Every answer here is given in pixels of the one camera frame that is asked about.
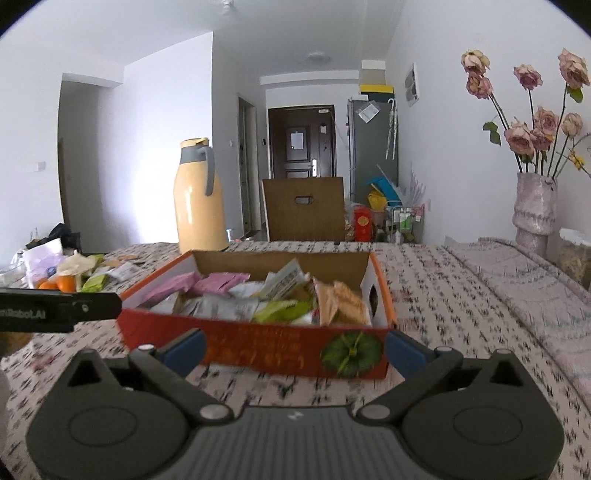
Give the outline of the cake slice snack packet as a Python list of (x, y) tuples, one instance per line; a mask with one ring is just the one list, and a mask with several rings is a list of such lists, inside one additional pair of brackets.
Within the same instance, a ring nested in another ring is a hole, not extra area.
[(329, 325), (370, 326), (370, 311), (360, 295), (345, 283), (327, 284), (315, 280), (315, 296), (318, 300), (318, 323)]

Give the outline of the yellow box on refrigerator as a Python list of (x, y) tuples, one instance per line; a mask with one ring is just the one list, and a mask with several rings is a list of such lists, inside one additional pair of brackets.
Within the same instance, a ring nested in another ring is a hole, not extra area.
[(362, 84), (360, 86), (362, 94), (394, 94), (394, 87), (391, 85), (382, 84)]

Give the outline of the red gift box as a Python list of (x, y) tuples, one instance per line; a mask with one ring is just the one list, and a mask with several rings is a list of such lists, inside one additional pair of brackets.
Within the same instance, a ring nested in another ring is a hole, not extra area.
[(358, 205), (353, 208), (353, 231), (356, 242), (370, 242), (373, 239), (372, 211), (369, 207)]

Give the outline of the green snack packet on table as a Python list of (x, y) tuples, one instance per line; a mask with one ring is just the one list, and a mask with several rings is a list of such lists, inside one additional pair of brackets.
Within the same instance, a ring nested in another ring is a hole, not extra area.
[(99, 293), (102, 292), (108, 283), (108, 274), (98, 274), (89, 277), (82, 285), (82, 293)]

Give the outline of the dried pink rose bouquet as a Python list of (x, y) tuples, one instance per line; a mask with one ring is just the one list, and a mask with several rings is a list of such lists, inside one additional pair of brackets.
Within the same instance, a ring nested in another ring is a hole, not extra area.
[(533, 92), (543, 85), (541, 73), (530, 64), (513, 68), (513, 75), (527, 94), (530, 118), (522, 121), (509, 118), (497, 99), (493, 84), (488, 77), (491, 62), (487, 55), (477, 49), (464, 52), (460, 63), (466, 74), (467, 92), (479, 99), (489, 101), (496, 116), (483, 124), (482, 130), (489, 134), (489, 142), (500, 146), (506, 144), (514, 156), (520, 173), (534, 173), (556, 180), (566, 166), (590, 174), (590, 165), (580, 149), (590, 138), (581, 115), (567, 110), (567, 101), (580, 104), (584, 89), (590, 85), (590, 73), (586, 60), (562, 50), (558, 55), (558, 68), (564, 86), (559, 112), (537, 105)]

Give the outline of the patterned tablecloth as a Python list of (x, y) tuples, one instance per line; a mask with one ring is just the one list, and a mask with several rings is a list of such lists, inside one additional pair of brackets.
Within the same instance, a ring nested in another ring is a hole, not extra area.
[[(443, 247), (370, 244), (245, 242), (245, 252), (342, 253), (373, 251), (386, 274), (402, 330), (429, 347), (452, 346), (468, 357), (484, 358), (495, 349), (513, 350), (562, 421), (565, 446), (555, 479), (590, 476), (590, 411), (550, 354), (510, 308)], [(79, 326), (72, 334), (40, 335), (1, 362), (6, 373), (1, 413), (1, 458), (17, 479), (38, 473), (28, 456), (25, 435), (30, 419), (72, 355), (90, 346), (105, 356), (124, 348), (111, 321)], [(207, 393), (239, 408), (256, 406), (361, 407), (396, 385), (390, 370), (383, 380), (320, 380), (270, 376), (249, 369), (199, 367), (189, 376)]]

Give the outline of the green snack packet in box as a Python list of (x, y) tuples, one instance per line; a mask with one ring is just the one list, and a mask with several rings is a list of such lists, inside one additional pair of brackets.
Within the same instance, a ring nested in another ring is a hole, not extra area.
[(252, 321), (259, 324), (291, 323), (313, 310), (311, 302), (308, 301), (271, 301), (256, 310)]

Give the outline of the folded pink quilted cloth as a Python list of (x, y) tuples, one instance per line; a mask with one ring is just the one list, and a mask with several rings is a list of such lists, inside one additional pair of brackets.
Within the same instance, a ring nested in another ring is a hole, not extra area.
[(509, 240), (447, 247), (514, 313), (590, 402), (590, 293), (538, 254)]

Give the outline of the pink textured vase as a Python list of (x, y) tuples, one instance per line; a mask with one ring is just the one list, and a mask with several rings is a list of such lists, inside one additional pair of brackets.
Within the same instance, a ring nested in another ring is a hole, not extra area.
[(517, 195), (513, 225), (517, 229), (516, 243), (546, 257), (550, 236), (557, 218), (557, 182), (536, 173), (517, 174)]

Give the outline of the orange cardboard snack box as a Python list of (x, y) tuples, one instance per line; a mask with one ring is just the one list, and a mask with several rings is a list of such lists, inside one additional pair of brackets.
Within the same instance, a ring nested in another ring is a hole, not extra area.
[[(163, 315), (142, 308), (146, 296), (165, 281), (186, 273), (245, 272), (253, 280), (297, 259), (304, 272), (329, 283), (341, 281), (369, 307), (369, 326), (280, 326), (223, 319)], [(386, 276), (372, 252), (211, 252), (182, 254), (120, 295), (117, 318), (124, 344), (161, 347), (191, 328), (206, 337), (207, 364), (249, 367), (273, 375), (381, 380), (388, 362), (385, 341), (397, 326)]]

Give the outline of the orange tangerine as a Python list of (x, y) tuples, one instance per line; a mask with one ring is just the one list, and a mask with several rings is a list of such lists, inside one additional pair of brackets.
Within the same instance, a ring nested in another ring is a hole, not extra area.
[(53, 281), (44, 281), (38, 285), (38, 289), (40, 290), (58, 290), (59, 287), (57, 286), (56, 282)]
[(75, 293), (77, 291), (75, 276), (58, 276), (55, 283), (63, 293)]

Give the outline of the pink snack packet on table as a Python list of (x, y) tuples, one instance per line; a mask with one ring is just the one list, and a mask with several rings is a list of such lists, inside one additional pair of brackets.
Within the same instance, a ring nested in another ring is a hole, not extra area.
[(195, 296), (219, 295), (226, 296), (236, 285), (249, 281), (249, 273), (213, 272), (198, 280), (189, 290)]

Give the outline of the dark brown entrance door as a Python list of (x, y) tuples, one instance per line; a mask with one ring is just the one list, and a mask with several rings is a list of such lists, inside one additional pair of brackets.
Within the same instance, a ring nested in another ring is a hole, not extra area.
[(329, 105), (269, 110), (273, 178), (335, 176), (335, 108)]

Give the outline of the white silver snack packet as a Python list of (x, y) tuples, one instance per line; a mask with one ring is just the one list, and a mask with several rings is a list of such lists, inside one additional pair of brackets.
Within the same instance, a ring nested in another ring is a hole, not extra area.
[(298, 286), (308, 282), (308, 275), (304, 274), (296, 258), (287, 262), (279, 272), (267, 275), (263, 289), (259, 291), (259, 298), (263, 301), (277, 301), (286, 299)]

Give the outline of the grey refrigerator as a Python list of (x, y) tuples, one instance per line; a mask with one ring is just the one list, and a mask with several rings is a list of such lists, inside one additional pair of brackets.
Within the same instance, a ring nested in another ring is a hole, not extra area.
[(349, 196), (365, 203), (377, 177), (399, 183), (398, 105), (392, 93), (360, 94), (348, 102)]

